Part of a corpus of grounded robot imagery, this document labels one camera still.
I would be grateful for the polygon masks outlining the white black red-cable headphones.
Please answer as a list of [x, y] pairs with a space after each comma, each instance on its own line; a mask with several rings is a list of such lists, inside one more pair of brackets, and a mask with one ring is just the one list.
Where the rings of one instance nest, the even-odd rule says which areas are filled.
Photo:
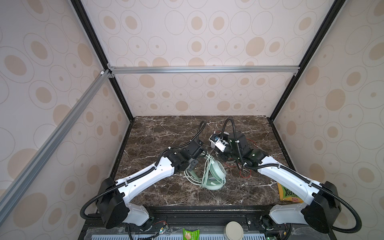
[[237, 168], [242, 175], [246, 166], [256, 167], [259, 163], [257, 160], [257, 151], [248, 143], [246, 136], [240, 132], [236, 133], [237, 139], [233, 133], [224, 133], [224, 140], [229, 143], [224, 156], [226, 162], [235, 162]]

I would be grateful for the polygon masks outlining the mint green headphones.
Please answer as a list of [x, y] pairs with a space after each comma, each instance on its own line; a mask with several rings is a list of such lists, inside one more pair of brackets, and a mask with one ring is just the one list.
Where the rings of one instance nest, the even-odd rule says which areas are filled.
[[203, 176], [200, 178], [193, 170], [185, 170], [186, 179], [195, 186], [210, 191], [217, 191], [226, 184], [227, 172], [214, 156], [204, 152], [201, 154], [205, 161]]

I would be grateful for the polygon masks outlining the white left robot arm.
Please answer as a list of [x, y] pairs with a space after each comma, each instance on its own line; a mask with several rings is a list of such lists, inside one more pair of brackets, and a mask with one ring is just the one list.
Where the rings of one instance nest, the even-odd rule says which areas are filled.
[[81, 218], [101, 220], [106, 229], [133, 224], [143, 232], [148, 231], [154, 217], [146, 207], [132, 204], [131, 200], [160, 180], [193, 168], [203, 152], [202, 149], [167, 149], [155, 163], [133, 175], [117, 181], [105, 179], [98, 194], [82, 206]]

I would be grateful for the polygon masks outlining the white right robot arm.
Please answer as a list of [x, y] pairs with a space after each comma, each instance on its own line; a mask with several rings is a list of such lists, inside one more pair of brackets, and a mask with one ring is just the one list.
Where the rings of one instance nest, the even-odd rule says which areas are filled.
[[[337, 188], [330, 182], [324, 184], [309, 179], [282, 165], [261, 149], [252, 149], [244, 134], [213, 133], [211, 147], [222, 157], [237, 161], [241, 167], [256, 171], [278, 182], [297, 195], [302, 203], [291, 207], [273, 206], [268, 216], [276, 224], [303, 224], [314, 230], [329, 234], [331, 231], [353, 234], [362, 228], [362, 219], [357, 211], [341, 199]], [[350, 229], [334, 226], [342, 207], [355, 218], [356, 225]]]

